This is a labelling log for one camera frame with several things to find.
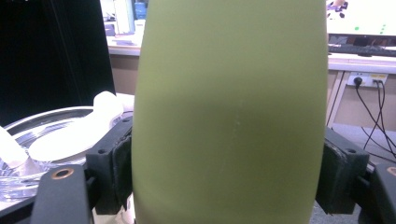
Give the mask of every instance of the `plug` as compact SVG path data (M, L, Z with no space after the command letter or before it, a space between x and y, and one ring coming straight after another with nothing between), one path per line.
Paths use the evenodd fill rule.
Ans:
M383 82L381 79L376 80L376 83L377 83L376 85L377 85L378 87L382 86L382 88L385 88L384 82Z
M355 83L356 89L359 88L359 86L361 85L362 82L363 82L363 79L361 79L361 77L355 77L353 79L353 83Z
M373 79L373 83L375 83L376 86L379 86L379 85L384 86L384 82L381 79Z

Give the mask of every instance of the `electronic device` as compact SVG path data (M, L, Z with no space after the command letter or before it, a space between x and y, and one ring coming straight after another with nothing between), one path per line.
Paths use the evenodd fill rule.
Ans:
M0 222L92 223L94 207L99 215L127 208L133 191L132 135L132 117L127 117L88 150L84 167L49 171L37 195L0 211ZM323 146L316 201L324 212L352 214L357 203L360 223L395 223L396 166L381 163L368 168L369 154L329 128Z
M384 56L384 57L396 57L396 50L383 49L379 46L354 46L351 44L343 44L336 46L329 46L329 52L331 53L346 53L346 54L358 54L360 56Z
M335 7L335 2L343 4ZM370 45L373 38L396 36L395 1L345 0L326 4L329 35L354 37L353 44L359 46Z

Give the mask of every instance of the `monitor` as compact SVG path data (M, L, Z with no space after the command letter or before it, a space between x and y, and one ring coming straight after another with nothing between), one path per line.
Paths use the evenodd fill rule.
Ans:
M115 93L99 0L0 0L0 125Z
M329 35L369 38L396 37L396 1L332 0L326 1Z

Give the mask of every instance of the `electrical socket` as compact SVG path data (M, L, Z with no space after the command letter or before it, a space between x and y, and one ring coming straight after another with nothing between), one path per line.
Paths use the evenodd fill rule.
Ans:
M349 79L347 81L348 86L355 86L355 82L353 79L355 77L361 77L361 87L377 87L376 84L374 83L374 80L381 80L382 83L387 81L388 74L379 74L379 73L363 73L363 72L351 72L349 75Z

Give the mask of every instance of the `keyboard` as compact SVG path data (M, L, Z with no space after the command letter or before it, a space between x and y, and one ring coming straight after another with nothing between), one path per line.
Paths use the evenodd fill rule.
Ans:
M396 50L382 49L378 46L353 46L353 45L337 45L329 46L330 53L345 53L345 54L358 54L360 56L383 56L383 57L396 57Z

